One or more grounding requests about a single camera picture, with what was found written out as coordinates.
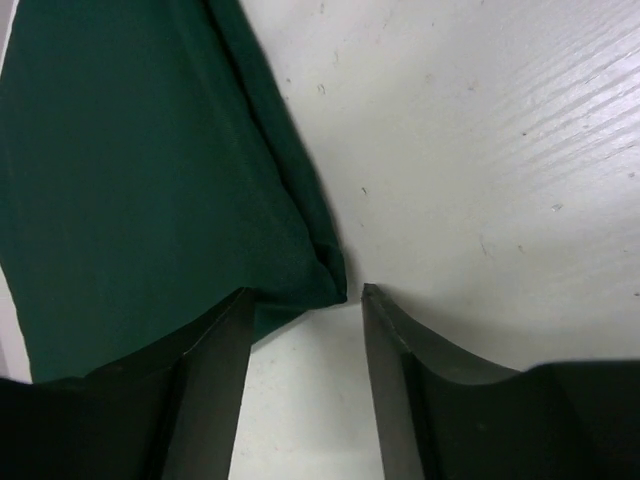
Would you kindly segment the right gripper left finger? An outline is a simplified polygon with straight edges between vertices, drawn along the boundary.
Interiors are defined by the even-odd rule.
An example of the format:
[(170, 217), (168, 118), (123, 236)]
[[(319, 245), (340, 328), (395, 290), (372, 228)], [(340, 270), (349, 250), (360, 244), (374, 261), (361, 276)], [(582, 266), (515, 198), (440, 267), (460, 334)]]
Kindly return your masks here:
[(5, 479), (225, 479), (253, 338), (239, 289), (78, 378), (1, 383)]

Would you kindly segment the dark green cloth napkin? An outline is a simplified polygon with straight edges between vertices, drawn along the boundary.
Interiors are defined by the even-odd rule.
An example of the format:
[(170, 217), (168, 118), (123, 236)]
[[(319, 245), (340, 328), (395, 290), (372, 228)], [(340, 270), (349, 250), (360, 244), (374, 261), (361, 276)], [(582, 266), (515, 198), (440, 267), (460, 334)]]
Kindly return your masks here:
[(1, 264), (36, 382), (238, 288), (262, 338), (343, 303), (311, 160), (236, 1), (22, 1), (1, 75)]

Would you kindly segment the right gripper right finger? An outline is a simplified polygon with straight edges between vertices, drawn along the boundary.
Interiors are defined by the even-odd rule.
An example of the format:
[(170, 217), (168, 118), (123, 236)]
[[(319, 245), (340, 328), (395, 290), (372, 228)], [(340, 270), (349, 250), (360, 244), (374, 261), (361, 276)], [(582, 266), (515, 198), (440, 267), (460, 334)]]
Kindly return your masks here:
[(639, 364), (513, 370), (363, 288), (367, 365), (388, 479), (635, 479)]

